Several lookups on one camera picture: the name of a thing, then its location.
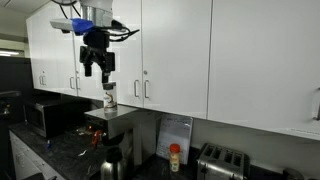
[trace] cable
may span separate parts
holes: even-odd
[[[137,30],[135,30],[135,31],[130,31],[130,32],[128,32],[128,33],[124,33],[124,34],[109,34],[110,36],[115,36],[115,37],[119,37],[119,36],[125,36],[125,35],[129,35],[129,36],[132,36],[133,34],[135,34],[135,33],[137,33],[137,32],[139,32],[140,30],[139,29],[137,29]]]
[[[72,6],[72,5],[74,5],[74,4],[76,4],[77,3],[77,1],[72,1],[72,2],[70,2],[70,3],[61,3],[61,2],[57,2],[57,1],[55,1],[55,0],[51,0],[52,2],[54,2],[54,3],[56,3],[56,4],[59,4],[60,6]]]
[[[128,39],[130,36],[134,35],[135,33],[139,32],[140,30],[135,30],[135,31],[132,31],[130,33],[127,33],[127,36],[125,37],[121,37],[119,39],[110,39],[110,42],[122,42],[122,41],[125,41],[126,39]]]
[[[76,9],[76,7],[74,7],[74,5],[72,4],[72,8],[74,9],[74,11],[78,14],[79,17],[81,17],[79,11]]]
[[[62,11],[62,13],[63,13],[64,17],[65,17],[66,19],[68,19],[68,17],[67,17],[67,15],[66,15],[66,13],[64,12],[64,9],[62,8],[62,5],[60,5],[60,9],[61,9],[61,11]]]
[[[130,29],[127,27],[99,27],[99,26],[95,26],[93,27],[94,30],[127,30],[130,32]]]

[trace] kitchen counter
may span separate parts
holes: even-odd
[[[179,172],[171,172],[169,162],[157,156],[153,156],[138,170],[134,180],[195,180],[194,163],[200,150],[190,148],[188,165],[182,165]],[[283,180],[281,174],[250,166],[250,180]]]
[[[47,149],[47,140],[35,134],[25,123],[11,125],[10,130],[27,146],[53,167],[60,175],[69,180],[100,179],[99,170],[105,158],[105,148],[100,145],[93,150],[92,136],[80,136],[76,131],[50,139],[52,146]],[[78,156],[87,150],[84,156]],[[181,166],[177,173],[170,171],[167,160],[152,156],[136,170],[134,180],[192,180],[194,179],[195,161],[198,149],[191,148],[189,163]],[[251,180],[281,180],[281,175],[256,166],[251,166]]]
[[[19,123],[11,125],[9,129],[67,180],[89,179],[100,170],[105,159],[105,148],[100,145],[94,150],[91,135],[80,136],[76,131],[67,132],[50,139],[52,145],[47,148],[47,140],[35,134],[29,125]]]

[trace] spice jar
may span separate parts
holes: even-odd
[[[170,145],[170,169],[172,172],[178,172],[180,168],[180,145]]]

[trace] red lid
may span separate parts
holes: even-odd
[[[170,152],[179,153],[180,152],[180,145],[179,144],[171,144],[170,145]]]

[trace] upper cabinet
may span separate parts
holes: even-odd
[[[144,107],[206,118],[211,0],[143,0]]]
[[[319,140],[320,1],[213,7],[208,119]]]
[[[64,8],[71,17],[70,8]],[[72,34],[63,34],[50,20],[64,18],[61,9],[48,3],[27,19],[34,87],[77,95]]]
[[[116,56],[116,71],[111,81],[117,82],[118,103],[143,107],[141,0],[113,1],[113,18],[131,31],[139,32],[124,42],[110,43]]]

